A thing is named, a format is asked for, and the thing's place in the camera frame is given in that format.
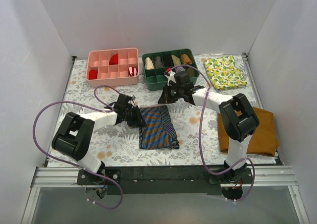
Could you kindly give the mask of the navy striped underwear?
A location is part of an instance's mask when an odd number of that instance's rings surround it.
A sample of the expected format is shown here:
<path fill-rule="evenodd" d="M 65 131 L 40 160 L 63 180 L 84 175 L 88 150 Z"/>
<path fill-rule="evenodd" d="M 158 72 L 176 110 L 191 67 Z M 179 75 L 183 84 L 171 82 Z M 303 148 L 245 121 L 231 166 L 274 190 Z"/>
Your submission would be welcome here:
<path fill-rule="evenodd" d="M 139 128 L 139 148 L 144 150 L 179 149 L 179 141 L 171 121 L 168 106 L 140 108 L 147 124 Z"/>

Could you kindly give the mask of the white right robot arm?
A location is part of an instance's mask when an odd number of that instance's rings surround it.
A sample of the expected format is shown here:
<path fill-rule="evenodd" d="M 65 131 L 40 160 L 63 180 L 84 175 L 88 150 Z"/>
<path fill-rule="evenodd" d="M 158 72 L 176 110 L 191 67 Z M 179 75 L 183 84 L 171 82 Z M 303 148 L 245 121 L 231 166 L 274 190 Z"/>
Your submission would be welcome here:
<path fill-rule="evenodd" d="M 163 86 L 159 104 L 172 104 L 179 99 L 195 106 L 201 106 L 220 114 L 223 127 L 229 137 L 229 148 L 224 161 L 224 170 L 208 172 L 221 175 L 230 183 L 235 183 L 242 177 L 246 169 L 247 149 L 260 121 L 244 94 L 235 96 L 211 92 L 210 88 L 195 86 L 186 71 L 174 73 L 168 70 L 164 73 L 167 83 Z"/>

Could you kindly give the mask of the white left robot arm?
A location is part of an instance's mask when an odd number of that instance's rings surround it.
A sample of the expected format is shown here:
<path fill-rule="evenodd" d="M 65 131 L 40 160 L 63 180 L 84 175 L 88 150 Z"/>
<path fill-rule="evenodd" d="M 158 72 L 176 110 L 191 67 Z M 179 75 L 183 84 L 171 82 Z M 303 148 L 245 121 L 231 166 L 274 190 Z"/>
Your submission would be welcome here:
<path fill-rule="evenodd" d="M 105 165 L 89 151 L 92 134 L 96 130 L 124 121 L 133 128 L 147 126 L 134 98 L 125 94 L 119 94 L 113 107 L 103 112 L 69 112 L 53 138 L 52 148 L 89 170 L 88 178 L 92 183 L 101 184 L 106 177 L 103 170 Z"/>

